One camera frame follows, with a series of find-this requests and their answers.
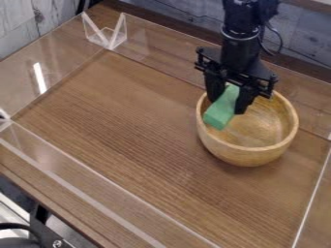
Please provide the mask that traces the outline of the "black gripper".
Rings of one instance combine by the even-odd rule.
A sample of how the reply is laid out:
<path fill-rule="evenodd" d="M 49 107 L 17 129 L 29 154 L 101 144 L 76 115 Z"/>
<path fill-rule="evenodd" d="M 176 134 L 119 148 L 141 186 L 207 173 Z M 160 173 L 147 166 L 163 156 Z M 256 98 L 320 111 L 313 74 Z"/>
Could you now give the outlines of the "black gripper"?
<path fill-rule="evenodd" d="M 247 33 L 221 29 L 224 43 L 220 49 L 199 46 L 195 50 L 195 69 L 203 73 L 207 97 L 213 103 L 225 91 L 227 83 L 239 87 L 236 114 L 243 114 L 257 96 L 271 97 L 277 77 L 260 59 L 263 33 L 253 28 Z"/>

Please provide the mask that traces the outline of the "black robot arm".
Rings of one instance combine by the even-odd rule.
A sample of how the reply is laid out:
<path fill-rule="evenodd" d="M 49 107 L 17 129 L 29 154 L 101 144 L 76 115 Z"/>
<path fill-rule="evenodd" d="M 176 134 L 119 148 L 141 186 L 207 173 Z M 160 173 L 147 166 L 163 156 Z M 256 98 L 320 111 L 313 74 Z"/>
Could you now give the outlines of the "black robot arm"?
<path fill-rule="evenodd" d="M 277 14 L 279 0 L 223 0 L 224 23 L 220 48 L 196 48 L 195 69 L 204 75 L 211 102 L 225 93 L 225 84 L 239 87 L 233 113 L 243 114 L 255 99 L 267 99 L 277 83 L 277 75 L 261 61 L 264 30 Z"/>

